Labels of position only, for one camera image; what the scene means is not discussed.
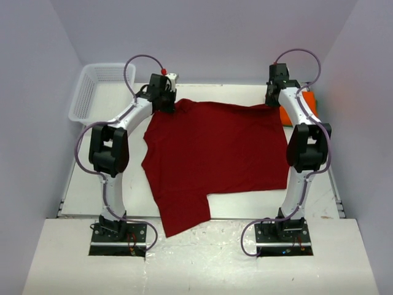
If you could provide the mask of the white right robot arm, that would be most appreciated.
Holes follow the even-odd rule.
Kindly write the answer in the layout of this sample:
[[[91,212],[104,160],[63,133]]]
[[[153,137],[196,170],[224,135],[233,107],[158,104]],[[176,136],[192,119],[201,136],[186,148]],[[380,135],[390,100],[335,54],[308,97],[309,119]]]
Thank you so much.
[[[321,166],[328,159],[328,142],[332,128],[313,113],[296,80],[289,77],[285,63],[274,62],[269,67],[265,103],[284,108],[293,131],[286,149],[290,166],[286,197],[274,221],[261,223],[263,233],[282,242],[304,231],[305,202],[313,178],[322,173]]]

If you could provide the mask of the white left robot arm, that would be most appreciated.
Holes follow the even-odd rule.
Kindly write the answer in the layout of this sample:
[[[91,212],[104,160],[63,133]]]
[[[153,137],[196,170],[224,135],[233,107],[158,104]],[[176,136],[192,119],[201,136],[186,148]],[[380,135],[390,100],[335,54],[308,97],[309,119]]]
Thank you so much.
[[[91,130],[88,160],[102,179],[103,210],[98,230],[113,241],[128,233],[123,202],[122,179],[130,160],[128,137],[156,111],[173,113],[178,74],[152,74],[147,85],[136,93],[136,101],[110,122],[98,123]]]

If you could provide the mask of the dark red t shirt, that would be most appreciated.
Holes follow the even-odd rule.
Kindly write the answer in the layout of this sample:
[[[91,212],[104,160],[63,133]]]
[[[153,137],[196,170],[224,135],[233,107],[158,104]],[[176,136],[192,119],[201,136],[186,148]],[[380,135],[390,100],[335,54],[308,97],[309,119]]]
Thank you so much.
[[[188,99],[175,107],[172,114],[152,116],[142,161],[167,237],[209,221],[210,194],[287,187],[278,108]]]

